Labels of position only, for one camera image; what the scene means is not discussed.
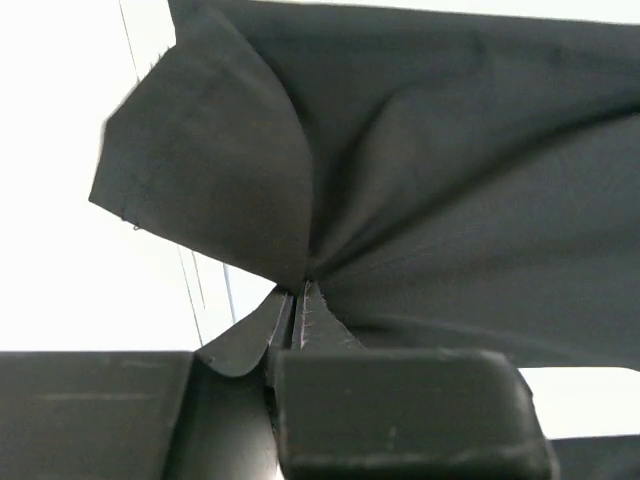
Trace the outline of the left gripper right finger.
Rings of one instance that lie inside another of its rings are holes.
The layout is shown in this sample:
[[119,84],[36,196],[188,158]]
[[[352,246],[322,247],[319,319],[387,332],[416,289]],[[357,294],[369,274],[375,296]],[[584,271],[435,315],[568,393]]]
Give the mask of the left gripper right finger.
[[519,371],[486,350],[367,349],[307,283],[272,378],[288,479],[555,479]]

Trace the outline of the black trousers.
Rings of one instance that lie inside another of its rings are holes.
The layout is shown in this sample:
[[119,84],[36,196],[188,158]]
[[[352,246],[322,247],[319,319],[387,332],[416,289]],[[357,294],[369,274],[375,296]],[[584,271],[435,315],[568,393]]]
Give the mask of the black trousers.
[[639,364],[639,30],[173,1],[90,200],[369,346]]

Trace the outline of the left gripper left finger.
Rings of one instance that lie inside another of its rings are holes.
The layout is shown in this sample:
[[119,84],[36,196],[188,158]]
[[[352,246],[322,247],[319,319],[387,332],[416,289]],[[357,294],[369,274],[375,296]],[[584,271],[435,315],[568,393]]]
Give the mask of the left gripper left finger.
[[273,334],[293,299],[275,290],[194,352],[5,352],[5,479],[272,479]]

